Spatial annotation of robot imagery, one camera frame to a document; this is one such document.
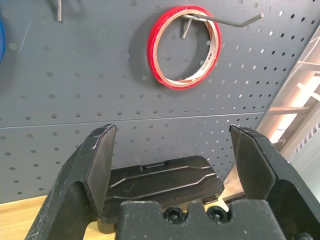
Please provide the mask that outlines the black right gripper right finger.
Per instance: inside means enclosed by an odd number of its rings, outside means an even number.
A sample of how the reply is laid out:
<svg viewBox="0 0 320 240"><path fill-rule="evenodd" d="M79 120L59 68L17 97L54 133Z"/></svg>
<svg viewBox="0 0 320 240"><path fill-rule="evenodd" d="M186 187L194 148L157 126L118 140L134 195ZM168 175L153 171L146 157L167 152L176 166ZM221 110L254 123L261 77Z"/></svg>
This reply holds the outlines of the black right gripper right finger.
<svg viewBox="0 0 320 240"><path fill-rule="evenodd" d="M269 139L241 125L229 127L239 180L248 199L268 202L288 240L320 238L320 203Z"/></svg>

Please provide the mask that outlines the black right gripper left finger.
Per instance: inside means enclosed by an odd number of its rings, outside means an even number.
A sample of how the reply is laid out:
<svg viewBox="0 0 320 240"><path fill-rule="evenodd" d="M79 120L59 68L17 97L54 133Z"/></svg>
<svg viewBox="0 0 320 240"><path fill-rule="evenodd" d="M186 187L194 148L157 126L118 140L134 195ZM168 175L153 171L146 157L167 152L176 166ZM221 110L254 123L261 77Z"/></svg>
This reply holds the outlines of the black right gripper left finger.
<svg viewBox="0 0 320 240"><path fill-rule="evenodd" d="M103 215L117 127L93 130L62 166L27 240L82 240Z"/></svg>

